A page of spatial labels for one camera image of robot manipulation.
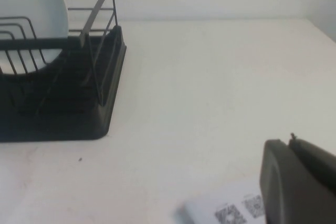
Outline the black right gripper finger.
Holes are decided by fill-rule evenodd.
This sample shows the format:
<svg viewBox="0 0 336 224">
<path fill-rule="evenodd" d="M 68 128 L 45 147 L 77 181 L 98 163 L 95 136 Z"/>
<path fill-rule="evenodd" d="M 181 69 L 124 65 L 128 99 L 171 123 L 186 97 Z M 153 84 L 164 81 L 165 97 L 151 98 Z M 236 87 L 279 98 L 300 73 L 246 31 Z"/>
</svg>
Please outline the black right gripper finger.
<svg viewBox="0 0 336 224">
<path fill-rule="evenodd" d="M 335 223 L 335 155 L 294 134 L 267 140 L 260 171 L 266 223 Z"/>
</svg>

